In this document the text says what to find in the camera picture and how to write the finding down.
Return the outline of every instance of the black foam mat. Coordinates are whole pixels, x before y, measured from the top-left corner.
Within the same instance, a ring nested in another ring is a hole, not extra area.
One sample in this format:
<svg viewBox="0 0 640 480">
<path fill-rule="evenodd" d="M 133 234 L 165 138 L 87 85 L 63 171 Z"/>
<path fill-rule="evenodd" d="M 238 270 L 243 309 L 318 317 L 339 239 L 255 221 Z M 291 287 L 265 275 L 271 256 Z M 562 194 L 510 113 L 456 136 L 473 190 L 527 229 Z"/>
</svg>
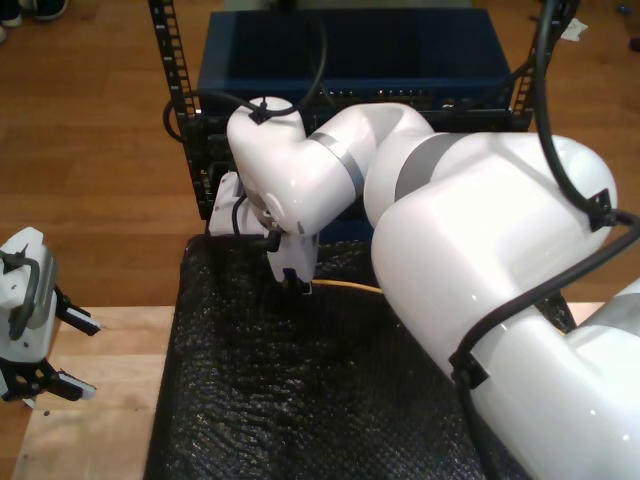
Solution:
<svg viewBox="0 0 640 480">
<path fill-rule="evenodd" d="M 376 285 L 367 243 L 318 278 Z M 503 478 L 527 478 L 487 432 Z M 192 239 L 146 480 L 477 479 L 453 386 L 384 297 L 275 284 L 264 250 Z"/>
</svg>

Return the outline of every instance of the silver ring band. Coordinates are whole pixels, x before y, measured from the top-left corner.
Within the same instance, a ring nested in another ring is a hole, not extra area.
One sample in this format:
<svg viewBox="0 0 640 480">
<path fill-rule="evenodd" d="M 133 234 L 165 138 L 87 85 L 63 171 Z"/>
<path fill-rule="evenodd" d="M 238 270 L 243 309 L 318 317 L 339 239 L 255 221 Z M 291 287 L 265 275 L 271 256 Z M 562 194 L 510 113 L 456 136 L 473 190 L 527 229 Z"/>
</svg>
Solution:
<svg viewBox="0 0 640 480">
<path fill-rule="evenodd" d="M 356 197 L 359 197 L 364 192 L 364 176 L 360 171 L 360 167 L 351 156 L 351 154 L 340 145 L 335 138 L 331 135 L 327 135 L 322 132 L 313 132 L 309 136 L 309 140 L 314 140 L 318 142 L 323 147 L 326 147 L 331 153 L 335 155 L 335 157 L 340 160 L 340 163 L 344 165 L 344 168 L 347 170 L 347 173 L 351 177 L 351 181 L 353 182 L 353 186 L 356 189 Z"/>
</svg>

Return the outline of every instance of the cable clip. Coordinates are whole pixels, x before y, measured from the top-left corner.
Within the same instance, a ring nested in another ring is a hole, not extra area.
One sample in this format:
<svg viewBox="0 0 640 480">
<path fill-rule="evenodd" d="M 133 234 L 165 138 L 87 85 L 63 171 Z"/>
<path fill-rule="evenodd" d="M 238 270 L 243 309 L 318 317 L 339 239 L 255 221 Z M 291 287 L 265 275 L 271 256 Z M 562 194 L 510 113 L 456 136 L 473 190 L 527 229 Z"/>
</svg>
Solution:
<svg viewBox="0 0 640 480">
<path fill-rule="evenodd" d="M 605 188 L 600 193 L 596 193 L 589 199 L 589 202 L 593 205 L 593 210 L 598 213 L 597 215 L 589 215 L 589 225 L 592 232 L 597 232 L 602 227 L 614 227 L 616 225 L 609 189 Z"/>
<path fill-rule="evenodd" d="M 449 357 L 449 363 L 453 365 L 453 373 L 451 374 L 453 381 L 461 381 L 471 390 L 489 378 L 489 374 L 471 353 L 456 352 Z"/>
<path fill-rule="evenodd" d="M 267 115 L 267 99 L 262 97 L 262 102 L 260 102 L 260 106 L 249 114 L 249 118 L 256 122 L 256 125 L 261 125 L 263 122 L 269 120 L 269 115 Z"/>
</svg>

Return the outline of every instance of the wooden floor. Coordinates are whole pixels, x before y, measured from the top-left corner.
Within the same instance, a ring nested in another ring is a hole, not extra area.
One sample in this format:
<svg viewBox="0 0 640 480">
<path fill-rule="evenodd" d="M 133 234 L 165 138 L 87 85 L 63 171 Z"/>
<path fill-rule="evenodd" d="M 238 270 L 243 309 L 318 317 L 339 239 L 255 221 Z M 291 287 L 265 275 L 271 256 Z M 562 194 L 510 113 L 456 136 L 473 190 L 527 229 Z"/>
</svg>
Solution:
<svg viewBox="0 0 640 480">
<path fill-rule="evenodd" d="M 208 13 L 221 1 L 177 2 L 192 81 Z M 549 72 L 554 132 L 593 148 L 613 170 L 620 204 L 640 212 L 640 54 L 612 2 L 584 0 L 589 25 L 562 41 Z M 635 10 L 640 10 L 636 2 Z M 509 63 L 528 51 L 534 0 L 489 7 Z M 31 225 L 81 305 L 173 305 L 187 240 L 203 230 L 182 149 L 164 133 L 167 87 L 141 0 L 76 0 L 50 25 L 25 22 L 0 47 L 0 241 Z M 640 249 L 568 289 L 603 300 L 634 280 Z M 28 419 L 0 405 L 0 480 L 10 477 Z"/>
</svg>

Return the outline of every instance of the wooden board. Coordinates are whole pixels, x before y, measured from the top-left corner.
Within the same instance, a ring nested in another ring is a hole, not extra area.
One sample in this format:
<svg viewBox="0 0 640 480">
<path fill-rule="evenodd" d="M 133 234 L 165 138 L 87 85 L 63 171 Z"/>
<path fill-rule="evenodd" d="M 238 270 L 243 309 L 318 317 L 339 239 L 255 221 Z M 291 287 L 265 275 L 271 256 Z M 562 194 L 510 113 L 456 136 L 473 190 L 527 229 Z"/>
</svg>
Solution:
<svg viewBox="0 0 640 480">
<path fill-rule="evenodd" d="M 572 304 L 571 310 L 581 322 L 600 305 Z M 14 480 L 142 479 L 173 308 L 91 311 L 105 330 L 88 338 L 64 326 L 51 363 L 96 385 L 96 397 L 38 399 Z"/>
</svg>

